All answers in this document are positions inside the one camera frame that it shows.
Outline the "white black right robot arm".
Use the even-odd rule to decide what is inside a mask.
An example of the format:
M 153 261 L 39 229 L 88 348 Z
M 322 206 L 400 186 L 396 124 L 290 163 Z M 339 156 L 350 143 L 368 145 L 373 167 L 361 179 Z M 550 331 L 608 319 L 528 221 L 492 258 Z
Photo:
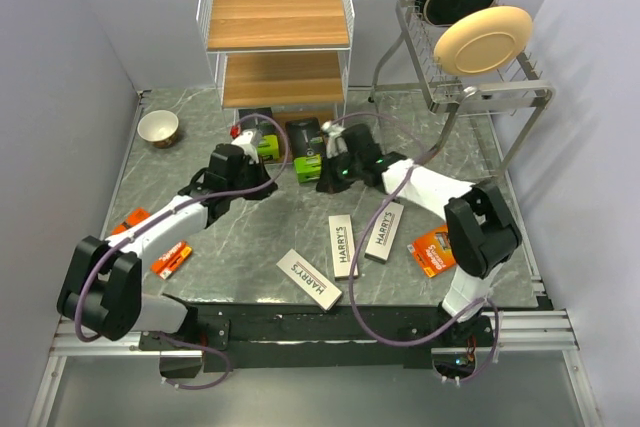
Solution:
M 325 122 L 326 158 L 318 185 L 321 192 L 345 190 L 357 181 L 385 197 L 361 235 L 373 239 L 384 211 L 407 200 L 438 216 L 448 229 L 455 261 L 454 276 L 439 309 L 437 329 L 406 346 L 426 344 L 438 336 L 460 345 L 473 331 L 472 322 L 490 303 L 493 281 L 522 243 L 519 226 L 495 181 L 460 181 L 426 168 L 434 156 L 428 150 L 417 159 L 383 153 L 368 125 L 342 127 Z

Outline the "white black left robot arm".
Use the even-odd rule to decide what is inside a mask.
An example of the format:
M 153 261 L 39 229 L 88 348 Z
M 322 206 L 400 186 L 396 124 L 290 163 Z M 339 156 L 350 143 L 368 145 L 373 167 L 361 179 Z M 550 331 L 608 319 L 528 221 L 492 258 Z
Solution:
M 195 313 L 179 300 L 144 296 L 144 269 L 213 225 L 232 201 L 262 200 L 276 188 L 255 147 L 240 141 L 218 145 L 208 166 L 158 212 L 115 236 L 87 236 L 77 244 L 58 312 L 73 321 L 83 342 L 115 341 L 139 330 L 162 332 L 179 349 L 191 346 L 199 334 Z

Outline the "white wire wooden shelf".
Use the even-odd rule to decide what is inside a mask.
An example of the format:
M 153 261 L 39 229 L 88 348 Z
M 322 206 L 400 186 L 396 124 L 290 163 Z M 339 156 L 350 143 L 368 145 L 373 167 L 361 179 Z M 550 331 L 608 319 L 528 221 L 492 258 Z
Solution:
M 225 110 L 345 110 L 353 0 L 198 0 L 196 22 Z

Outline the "Gillette Labs razor box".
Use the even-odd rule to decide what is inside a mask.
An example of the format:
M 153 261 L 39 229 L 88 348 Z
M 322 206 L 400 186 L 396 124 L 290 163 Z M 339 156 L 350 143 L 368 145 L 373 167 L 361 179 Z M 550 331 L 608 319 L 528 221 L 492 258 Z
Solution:
M 272 109 L 269 107 L 257 109 L 240 109 L 238 113 L 241 120 L 253 114 L 260 114 L 268 118 L 273 118 Z M 271 122 L 262 118 L 252 117 L 247 121 L 242 120 L 241 125 L 243 128 L 256 129 L 261 133 L 262 138 L 259 141 L 257 150 L 258 154 L 265 162 L 275 162 L 280 159 L 278 131 Z
M 285 123 L 290 141 L 293 165 L 300 184 L 318 180 L 322 158 L 326 153 L 325 141 L 317 118 L 307 117 Z

